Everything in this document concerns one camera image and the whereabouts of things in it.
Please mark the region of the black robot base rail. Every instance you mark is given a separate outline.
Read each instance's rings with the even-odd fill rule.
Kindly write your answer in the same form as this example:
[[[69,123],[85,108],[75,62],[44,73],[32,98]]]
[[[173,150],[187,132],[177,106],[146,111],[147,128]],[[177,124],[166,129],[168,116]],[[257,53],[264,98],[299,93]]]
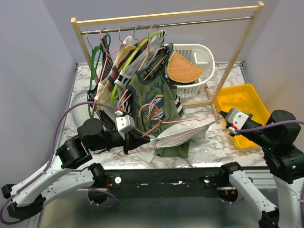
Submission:
[[[220,167],[106,170],[93,185],[123,198],[217,197],[220,188],[232,189]]]

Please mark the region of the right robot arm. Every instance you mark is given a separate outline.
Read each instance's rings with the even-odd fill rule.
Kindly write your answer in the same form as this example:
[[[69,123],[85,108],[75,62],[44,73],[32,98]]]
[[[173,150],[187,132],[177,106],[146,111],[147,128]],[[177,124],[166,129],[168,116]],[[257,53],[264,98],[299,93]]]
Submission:
[[[237,162],[220,167],[218,180],[232,185],[257,213],[261,228],[302,228],[304,226],[304,153],[294,142],[303,121],[285,110],[271,113],[266,125],[252,120],[236,108],[220,111],[230,136],[242,135],[260,146],[276,185],[279,205],[271,203],[252,183]]]

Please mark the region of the white tank top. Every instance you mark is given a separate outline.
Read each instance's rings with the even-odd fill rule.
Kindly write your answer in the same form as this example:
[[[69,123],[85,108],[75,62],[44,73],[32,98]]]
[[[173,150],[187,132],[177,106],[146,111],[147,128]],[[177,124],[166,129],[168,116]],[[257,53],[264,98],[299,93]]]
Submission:
[[[192,120],[176,123],[159,134],[148,143],[154,150],[166,147],[175,147],[182,145],[189,140],[196,143],[205,143],[206,132],[211,125],[216,123],[214,116],[209,116],[201,121]]]

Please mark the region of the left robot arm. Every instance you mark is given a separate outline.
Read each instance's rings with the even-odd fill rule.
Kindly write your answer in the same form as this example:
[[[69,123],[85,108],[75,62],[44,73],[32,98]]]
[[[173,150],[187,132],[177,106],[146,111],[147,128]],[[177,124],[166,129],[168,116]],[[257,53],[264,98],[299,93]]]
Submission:
[[[149,143],[150,138],[132,129],[123,138],[117,130],[105,131],[102,121],[90,118],[78,127],[77,135],[66,140],[40,170],[19,184],[7,184],[1,189],[8,203],[2,207],[9,217],[29,219],[48,203],[63,194],[81,188],[108,187],[106,171],[99,163],[91,163],[73,176],[68,173],[92,160],[91,153],[123,147],[124,153]]]

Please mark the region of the pink wire hanger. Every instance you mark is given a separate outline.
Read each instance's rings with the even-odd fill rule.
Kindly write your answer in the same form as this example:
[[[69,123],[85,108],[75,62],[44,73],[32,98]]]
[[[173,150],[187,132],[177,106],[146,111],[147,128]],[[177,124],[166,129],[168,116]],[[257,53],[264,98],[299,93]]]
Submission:
[[[144,136],[151,136],[152,135],[152,132],[154,130],[157,130],[159,132],[159,134],[161,134],[163,131],[165,131],[166,129],[168,129],[169,127],[171,127],[172,125],[176,124],[176,123],[180,123],[180,122],[184,122],[184,121],[192,121],[192,120],[197,120],[197,121],[201,121],[203,120],[204,118],[202,119],[197,119],[197,118],[192,118],[192,119],[179,119],[179,120],[169,120],[169,121],[163,121],[162,118],[164,117],[164,112],[163,112],[163,108],[158,108],[155,104],[152,104],[152,103],[148,103],[148,104],[145,104],[143,105],[140,109],[139,109],[139,112],[138,112],[138,117],[136,118],[136,120],[139,120],[140,117],[141,117],[141,113],[143,112],[143,109],[145,109],[145,107],[148,107],[148,111],[149,111],[149,116],[151,117],[151,120],[152,121],[156,121],[156,124],[152,125],[151,128],[149,128],[149,130],[147,130],[143,135]],[[217,122],[219,121],[219,117],[218,116],[215,116],[215,119],[217,120]],[[144,144],[144,148],[147,148],[149,147],[148,143]]]

